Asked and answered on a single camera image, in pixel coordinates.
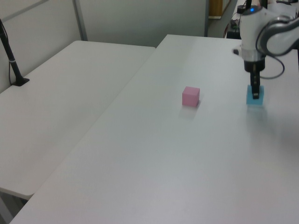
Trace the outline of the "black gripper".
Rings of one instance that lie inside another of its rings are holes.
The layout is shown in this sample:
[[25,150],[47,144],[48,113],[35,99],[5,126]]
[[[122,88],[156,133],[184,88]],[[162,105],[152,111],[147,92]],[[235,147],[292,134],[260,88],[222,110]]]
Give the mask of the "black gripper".
[[265,58],[256,62],[244,61],[244,69],[250,73],[250,85],[253,99],[259,99],[260,72],[265,68]]

